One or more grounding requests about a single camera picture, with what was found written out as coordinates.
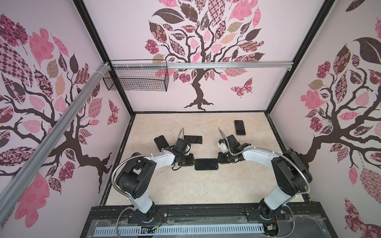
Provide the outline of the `black phone case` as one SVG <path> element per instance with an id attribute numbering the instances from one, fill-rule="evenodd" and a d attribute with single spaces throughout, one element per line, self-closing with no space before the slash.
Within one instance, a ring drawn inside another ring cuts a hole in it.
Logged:
<path id="1" fill-rule="evenodd" d="M 159 151 L 162 151 L 163 149 L 166 149 L 169 147 L 169 144 L 163 135 L 160 135 L 160 136 L 154 138 L 154 142 L 155 142 Z"/>
<path id="2" fill-rule="evenodd" d="M 216 171 L 218 168 L 203 168 L 203 167 L 195 167 L 196 171 Z"/>

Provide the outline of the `purple smartphone black screen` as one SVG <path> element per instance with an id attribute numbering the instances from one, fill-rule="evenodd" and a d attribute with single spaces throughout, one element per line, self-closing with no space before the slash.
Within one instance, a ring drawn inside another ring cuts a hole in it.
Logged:
<path id="1" fill-rule="evenodd" d="M 234 125 L 236 135 L 242 135 L 242 120 L 235 120 Z"/>

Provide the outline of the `aluminium rail left diagonal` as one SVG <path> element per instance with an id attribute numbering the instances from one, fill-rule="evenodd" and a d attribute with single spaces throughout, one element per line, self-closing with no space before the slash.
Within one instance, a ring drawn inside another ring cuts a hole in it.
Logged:
<path id="1" fill-rule="evenodd" d="M 89 81 L 82 88 L 82 91 L 70 104 L 68 109 L 53 126 L 50 133 L 38 145 L 29 160 L 22 166 L 21 170 L 15 175 L 8 186 L 1 194 L 1 222 L 9 215 L 26 188 L 30 185 L 34 176 L 49 157 L 50 153 L 59 142 L 60 138 L 74 120 L 80 108 L 85 104 L 96 85 L 103 79 L 104 75 L 110 70 L 108 62 L 101 63 L 91 75 Z"/>

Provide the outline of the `black base frame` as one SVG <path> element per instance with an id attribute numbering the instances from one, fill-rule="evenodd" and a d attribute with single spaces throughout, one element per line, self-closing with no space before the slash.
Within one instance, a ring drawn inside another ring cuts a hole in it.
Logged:
<path id="1" fill-rule="evenodd" d="M 264 234 L 191 235 L 138 238 L 335 238 L 323 207 L 318 202 L 291 202 L 276 211 L 275 217 L 264 220 L 259 204 L 193 204 L 155 205 L 144 215 L 131 206 L 98 206 L 90 210 L 83 238 L 94 238 L 98 227 L 262 224 Z"/>

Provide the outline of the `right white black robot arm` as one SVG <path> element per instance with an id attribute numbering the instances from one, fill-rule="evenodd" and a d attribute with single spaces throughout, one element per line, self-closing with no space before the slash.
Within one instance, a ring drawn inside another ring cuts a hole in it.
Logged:
<path id="1" fill-rule="evenodd" d="M 276 211 L 294 197 L 311 190 L 312 175 L 293 150 L 274 152 L 248 143 L 240 144 L 233 135 L 219 140 L 218 147 L 221 149 L 217 158 L 220 164 L 249 161 L 273 170 L 277 185 L 260 201 L 258 208 L 264 220 L 272 219 Z"/>

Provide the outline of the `left metal flexible conduit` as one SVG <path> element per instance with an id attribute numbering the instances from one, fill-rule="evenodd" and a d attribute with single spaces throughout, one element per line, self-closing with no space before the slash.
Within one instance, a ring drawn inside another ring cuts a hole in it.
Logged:
<path id="1" fill-rule="evenodd" d="M 146 192 L 153 173 L 173 165 L 175 157 L 169 148 L 157 154 L 135 154 L 113 170 L 112 187 L 128 198 L 137 210 L 146 213 L 153 206 L 153 201 Z"/>

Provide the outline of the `black phone case horizontal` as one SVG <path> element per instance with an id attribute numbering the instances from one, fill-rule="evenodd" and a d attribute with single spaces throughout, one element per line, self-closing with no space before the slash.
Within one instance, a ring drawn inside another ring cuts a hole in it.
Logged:
<path id="1" fill-rule="evenodd" d="M 202 144 L 203 139 L 202 139 L 202 136 L 199 136 L 199 135 L 185 135 L 184 141 L 190 144 Z"/>

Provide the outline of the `right metal flexible conduit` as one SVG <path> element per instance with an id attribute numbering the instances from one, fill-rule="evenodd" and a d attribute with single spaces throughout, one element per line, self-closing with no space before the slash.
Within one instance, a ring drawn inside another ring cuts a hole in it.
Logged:
<path id="1" fill-rule="evenodd" d="M 247 146 L 242 151 L 237 153 L 232 152 L 230 143 L 227 136 L 222 129 L 219 129 L 222 139 L 229 149 L 232 156 L 242 155 L 246 161 L 256 162 L 273 169 L 277 185 L 283 193 L 294 196 L 299 194 L 307 194 L 310 192 L 310 182 L 312 176 L 306 168 L 301 169 L 299 165 L 302 162 L 297 163 L 298 156 L 292 156 L 295 152 L 275 152 L 268 149 Z"/>

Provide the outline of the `metal flexible conduit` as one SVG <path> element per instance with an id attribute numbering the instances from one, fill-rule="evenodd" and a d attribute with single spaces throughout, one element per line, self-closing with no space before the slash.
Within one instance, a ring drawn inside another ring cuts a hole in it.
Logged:
<path id="1" fill-rule="evenodd" d="M 242 155 L 246 161 L 256 162 L 273 169 L 277 185 L 283 193 L 294 196 L 299 194 L 307 194 L 310 192 L 310 182 L 312 176 L 306 168 L 301 169 L 299 165 L 302 162 L 297 163 L 298 156 L 292 156 L 295 152 L 275 152 L 268 149 L 247 146 L 242 151 L 237 153 L 232 152 L 230 143 L 227 136 L 222 129 L 219 129 L 222 139 L 229 149 L 232 156 Z"/>
<path id="2" fill-rule="evenodd" d="M 135 154 L 113 170 L 112 187 L 128 198 L 137 210 L 146 213 L 153 206 L 153 201 L 146 192 L 153 173 L 173 165 L 175 157 L 169 148 L 157 154 Z"/>

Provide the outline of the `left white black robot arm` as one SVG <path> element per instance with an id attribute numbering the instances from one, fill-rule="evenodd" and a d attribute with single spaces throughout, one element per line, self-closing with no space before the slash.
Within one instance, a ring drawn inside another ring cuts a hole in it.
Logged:
<path id="1" fill-rule="evenodd" d="M 159 153 L 135 153 L 113 170 L 112 187 L 128 198 L 136 210 L 143 214 L 150 213 L 154 202 L 146 191 L 154 172 L 175 165 L 193 166 L 195 159 L 190 150 L 191 144 L 179 138 L 168 148 L 162 148 Z"/>

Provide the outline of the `black phone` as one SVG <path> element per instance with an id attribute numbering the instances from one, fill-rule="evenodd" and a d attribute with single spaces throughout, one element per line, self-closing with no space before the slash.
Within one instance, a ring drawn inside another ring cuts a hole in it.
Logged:
<path id="1" fill-rule="evenodd" d="M 195 167 L 203 167 L 203 168 L 219 168 L 217 159 L 196 159 Z"/>

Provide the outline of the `aluminium rail back horizontal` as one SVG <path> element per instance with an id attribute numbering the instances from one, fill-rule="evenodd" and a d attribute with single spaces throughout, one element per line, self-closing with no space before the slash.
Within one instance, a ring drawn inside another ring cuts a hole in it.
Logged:
<path id="1" fill-rule="evenodd" d="M 225 69 L 225 68 L 292 68 L 291 61 L 257 61 L 257 62 L 192 62 L 192 63 L 142 63 L 142 62 L 112 62 L 115 68 L 146 68 L 146 67 L 161 67 L 167 69 Z"/>

